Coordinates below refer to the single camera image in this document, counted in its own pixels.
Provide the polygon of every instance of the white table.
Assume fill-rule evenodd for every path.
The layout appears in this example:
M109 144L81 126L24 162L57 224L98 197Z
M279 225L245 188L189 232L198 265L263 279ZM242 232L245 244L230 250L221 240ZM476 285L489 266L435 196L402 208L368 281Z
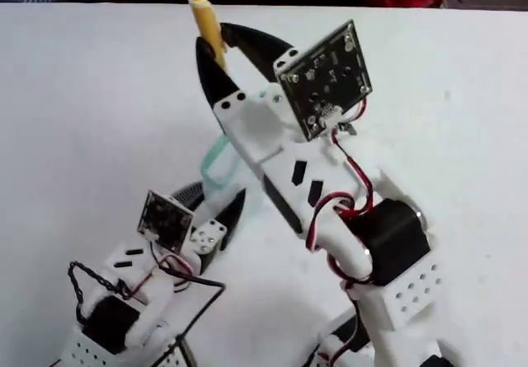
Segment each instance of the white table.
M354 18L375 91L358 124L427 190L474 365L528 364L528 15L221 7L304 47ZM188 8L0 6L0 365L46 366L74 319L66 270L134 232L148 189L199 177L219 135ZM239 85L264 85L240 54ZM265 205L208 276L229 289L191 332L200 365L294 365L349 303L324 256ZM192 301L189 293L182 319Z

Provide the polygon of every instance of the black wire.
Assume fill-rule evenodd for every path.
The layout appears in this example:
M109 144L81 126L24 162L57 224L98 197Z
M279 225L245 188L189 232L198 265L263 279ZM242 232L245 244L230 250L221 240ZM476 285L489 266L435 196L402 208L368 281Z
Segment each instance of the black wire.
M68 276L69 279L72 281L73 290L75 291L75 296L77 297L77 306L75 307L75 315L77 317L77 321L81 325L85 325L87 322L87 319L83 316L82 312L82 305L84 303L84 293L81 290L81 287L79 286L79 282L77 281L77 278L75 277L75 274L73 273L73 270L75 268L80 269L84 273L86 273L91 278L95 279L97 283L101 286L103 286L108 291L111 291L112 293L119 294L123 297L125 297L127 294L130 293L130 289L126 286L125 282L120 281L118 282L118 285L114 285L109 280L103 278L99 274L97 274L94 270L88 268L84 264L80 263L79 261L71 261L69 263L68 268Z
M192 283L197 283L199 285L209 286L209 287L217 287L219 290L214 293L214 295L210 298L210 300L198 311L198 313L191 319L189 324L187 324L187 327L178 334L175 338L174 343L168 347L168 349L156 360L150 367L157 367L159 366L177 347L179 347L182 342L185 340L186 335L189 333L189 331L194 327L196 322L202 317L202 315L209 309L209 307L216 301L216 299L222 295L222 293L225 291L225 283L217 282L215 280L209 280L200 278L198 276L188 275L184 272L173 270L171 267L165 267L162 266L159 263L159 260L156 258L154 251L153 251L153 244L150 243L150 251L152 252L154 256L154 260L156 261L156 264L158 265L158 268L162 270L163 272L167 273L170 276L174 276L180 279L187 280Z

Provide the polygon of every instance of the yellow pen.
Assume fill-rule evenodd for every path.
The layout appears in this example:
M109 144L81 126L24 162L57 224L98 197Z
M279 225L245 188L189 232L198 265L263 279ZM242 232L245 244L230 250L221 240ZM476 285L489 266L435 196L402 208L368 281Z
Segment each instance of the yellow pen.
M200 35L213 47L214 60L222 68L225 68L224 42L213 6L209 0L189 0L189 5L195 16Z

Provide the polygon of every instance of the circuit board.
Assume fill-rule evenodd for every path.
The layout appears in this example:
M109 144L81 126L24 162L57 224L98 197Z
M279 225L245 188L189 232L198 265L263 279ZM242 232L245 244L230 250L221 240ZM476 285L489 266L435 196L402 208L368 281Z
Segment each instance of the circuit board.
M171 252L179 252L191 228L194 214L178 201L149 191L138 232L154 238Z
M278 81L308 141L372 92L353 21L280 69Z

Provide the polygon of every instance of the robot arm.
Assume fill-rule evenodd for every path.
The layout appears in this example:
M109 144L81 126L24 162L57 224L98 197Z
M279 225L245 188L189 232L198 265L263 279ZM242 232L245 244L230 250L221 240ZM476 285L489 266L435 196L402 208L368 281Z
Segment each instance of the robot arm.
M304 52L261 31L221 27L228 45L239 47L270 83L254 94L240 89L199 37L205 97L291 229L310 250L328 252L375 349L374 365L457 363L456 352L440 351L441 344L456 344L435 333L442 277L424 198L371 141L337 133L353 131L340 123L343 114L371 92L353 22ZM352 209L351 201L364 207ZM320 348L335 355L334 340Z

